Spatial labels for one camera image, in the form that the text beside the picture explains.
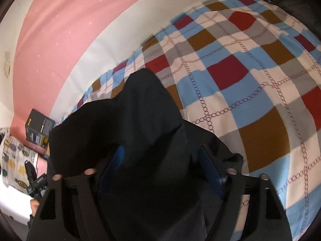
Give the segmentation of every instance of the brown square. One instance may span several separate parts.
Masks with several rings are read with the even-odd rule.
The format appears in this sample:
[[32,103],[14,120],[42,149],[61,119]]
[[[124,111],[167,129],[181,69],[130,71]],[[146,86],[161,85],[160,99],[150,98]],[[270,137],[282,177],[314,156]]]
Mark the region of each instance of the brown square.
[[97,80],[94,81],[94,83],[92,84],[92,92],[96,92],[101,88],[101,84],[100,84],[100,78],[98,78]]
[[278,65],[295,58],[295,56],[279,40],[270,44],[264,44],[261,47]]
[[271,24],[276,24],[282,22],[282,20],[277,17],[271,10],[266,10],[261,15],[268,20]]
[[228,7],[222,2],[211,3],[206,5],[206,7],[212,11],[220,11],[220,10],[228,9]]
[[196,35],[187,39],[187,41],[195,51],[198,51],[204,48],[206,45],[209,45],[212,42],[215,42],[216,38],[213,35],[211,35],[211,33],[208,30],[204,29],[199,33],[197,33]]
[[169,92],[169,94],[172,96],[172,98],[173,98],[175,104],[177,105],[178,109],[179,110],[183,109],[182,101],[180,100],[179,93],[177,91],[176,85],[173,84],[171,86],[168,86],[166,89]]
[[249,172],[263,168],[290,152],[283,120],[275,107],[259,120],[239,129]]
[[125,85],[125,81],[122,80],[121,83],[111,91],[110,98],[112,99],[112,98],[116,97],[123,90],[124,85]]
[[156,39],[155,36],[153,36],[152,38],[150,38],[143,46],[142,51],[146,51],[149,47],[152,47],[153,45],[157,44],[158,40]]

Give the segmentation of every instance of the wall stain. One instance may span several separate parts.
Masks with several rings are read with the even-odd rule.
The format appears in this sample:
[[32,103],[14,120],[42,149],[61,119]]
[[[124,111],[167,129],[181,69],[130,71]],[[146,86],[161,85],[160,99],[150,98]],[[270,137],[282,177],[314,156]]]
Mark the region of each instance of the wall stain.
[[4,75],[6,78],[9,78],[10,75],[10,53],[8,51],[4,52],[4,63],[3,63],[3,70],[4,70]]

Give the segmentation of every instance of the screw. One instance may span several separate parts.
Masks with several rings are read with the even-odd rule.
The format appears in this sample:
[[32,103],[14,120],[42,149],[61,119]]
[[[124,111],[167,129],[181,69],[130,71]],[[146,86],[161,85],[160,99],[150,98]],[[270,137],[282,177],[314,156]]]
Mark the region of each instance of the screw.
[[269,175],[267,175],[267,174],[261,174],[260,179],[269,180],[270,178],[269,178]]
[[238,171],[235,168],[228,168],[226,170],[226,173],[231,174],[231,175],[236,175]]

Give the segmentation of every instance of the pink wall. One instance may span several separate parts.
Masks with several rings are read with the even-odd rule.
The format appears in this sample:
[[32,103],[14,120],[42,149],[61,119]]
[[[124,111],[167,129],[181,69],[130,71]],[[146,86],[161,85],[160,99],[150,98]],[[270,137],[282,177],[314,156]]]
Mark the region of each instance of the pink wall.
[[25,139],[24,125],[32,108],[50,114],[63,84],[88,46],[137,1],[33,1],[22,26],[14,61],[11,125],[14,136]]

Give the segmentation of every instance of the red square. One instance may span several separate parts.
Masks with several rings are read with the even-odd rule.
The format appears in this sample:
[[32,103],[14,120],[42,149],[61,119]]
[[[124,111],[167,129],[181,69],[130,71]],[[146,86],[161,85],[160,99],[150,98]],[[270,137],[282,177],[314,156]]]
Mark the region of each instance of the red square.
[[163,54],[156,59],[151,60],[150,62],[146,62],[145,66],[147,69],[150,69],[153,73],[157,73],[165,68],[169,67],[169,63],[167,61],[166,56]]
[[295,38],[299,43],[302,44],[304,48],[306,48],[308,52],[311,52],[315,49],[315,46],[312,43],[310,43],[309,40],[305,38],[302,34],[299,34]]
[[127,60],[124,61],[124,62],[122,62],[122,63],[121,63],[120,65],[118,65],[117,67],[115,67],[115,68],[113,69],[113,74],[116,73],[116,72],[118,72],[118,71],[121,70],[121,69],[124,69],[126,66],[127,66]]
[[229,17],[229,21],[234,23],[241,31],[249,29],[255,20],[253,15],[244,12],[234,12]]
[[79,102],[77,103],[77,109],[79,109],[82,105],[83,105],[83,100],[85,98],[85,95],[82,96],[82,98],[79,100]]
[[209,66],[207,70],[220,90],[237,83],[248,73],[248,69],[234,55]]
[[178,20],[176,23],[174,23],[174,26],[176,27],[177,30],[180,30],[193,22],[194,20],[190,18],[188,15],[184,16],[180,20]]
[[254,0],[239,0],[239,1],[246,6],[256,3],[256,1]]
[[321,128],[321,90],[319,86],[302,96],[302,100],[313,116],[317,130]]

